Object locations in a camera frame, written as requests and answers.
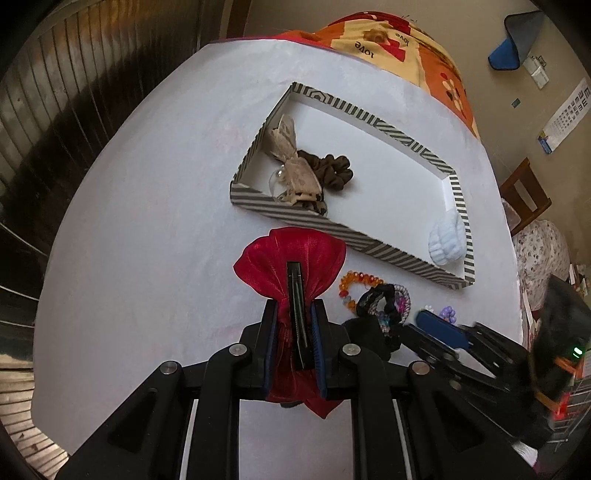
beige wall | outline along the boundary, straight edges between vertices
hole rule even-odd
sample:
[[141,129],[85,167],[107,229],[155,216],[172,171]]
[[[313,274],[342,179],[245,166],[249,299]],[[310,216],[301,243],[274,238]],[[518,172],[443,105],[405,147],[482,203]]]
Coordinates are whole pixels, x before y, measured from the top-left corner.
[[[408,15],[452,55],[462,72],[482,142],[497,181],[525,158],[553,205],[543,215],[564,233],[571,256],[591,264],[591,114],[551,155],[538,134],[583,76],[583,66],[549,19],[532,54],[547,62],[549,83],[538,90],[525,69],[495,72],[488,55],[505,38],[505,16],[534,10],[528,0],[253,0],[246,35],[313,32],[345,15],[377,10]],[[521,104],[511,103],[519,98]]]

beige bow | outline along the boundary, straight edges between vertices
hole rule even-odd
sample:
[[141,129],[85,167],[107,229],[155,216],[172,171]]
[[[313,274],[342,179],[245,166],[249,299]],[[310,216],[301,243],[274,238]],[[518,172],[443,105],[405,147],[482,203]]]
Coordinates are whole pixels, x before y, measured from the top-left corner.
[[294,120],[289,115],[282,115],[279,126],[267,131],[268,153],[285,165],[280,177],[286,188],[282,200],[292,205],[317,202],[322,200],[322,187],[306,159],[298,156],[295,134]]

table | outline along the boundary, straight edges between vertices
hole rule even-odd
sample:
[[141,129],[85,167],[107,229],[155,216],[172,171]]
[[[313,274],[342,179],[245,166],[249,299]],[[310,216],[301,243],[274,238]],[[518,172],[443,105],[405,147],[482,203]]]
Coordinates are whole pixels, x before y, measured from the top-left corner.
[[[348,249],[343,272],[407,286],[411,316],[451,304],[521,341],[515,253],[485,149],[418,87],[361,60],[278,40],[211,44],[162,82],[105,147],[57,234],[37,314],[33,420],[69,452],[162,361],[207,360],[258,322],[265,300],[232,270],[279,221],[234,207],[229,182],[265,117],[298,81],[347,99],[454,167],[473,231],[476,283],[460,291]],[[337,284],[329,319],[349,313]],[[393,360],[408,363],[402,349]],[[243,402],[242,479],[352,478],[350,409]]]

red ribbon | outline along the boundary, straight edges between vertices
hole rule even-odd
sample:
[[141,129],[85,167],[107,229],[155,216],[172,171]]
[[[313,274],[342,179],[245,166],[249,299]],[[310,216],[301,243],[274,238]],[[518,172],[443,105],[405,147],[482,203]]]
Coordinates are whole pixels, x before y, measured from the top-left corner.
[[271,230],[248,245],[234,265],[234,272],[260,295],[275,299],[279,306],[278,343],[275,374],[267,401],[304,401],[323,419],[340,401],[321,398],[315,371],[296,371],[291,361],[290,301],[287,289],[287,262],[300,262],[306,310],[317,296],[335,281],[345,262],[342,240],[318,230],[285,227]]

brown scrunchie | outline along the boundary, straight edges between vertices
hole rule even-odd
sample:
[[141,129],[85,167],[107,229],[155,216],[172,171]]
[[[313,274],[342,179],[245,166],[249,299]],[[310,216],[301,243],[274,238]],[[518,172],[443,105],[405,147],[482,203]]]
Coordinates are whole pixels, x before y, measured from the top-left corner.
[[353,178],[353,171],[349,168],[351,163],[344,155],[336,158],[327,155],[325,158],[320,158],[304,150],[298,150],[297,154],[306,159],[308,165],[314,170],[321,187],[342,190],[345,184]]

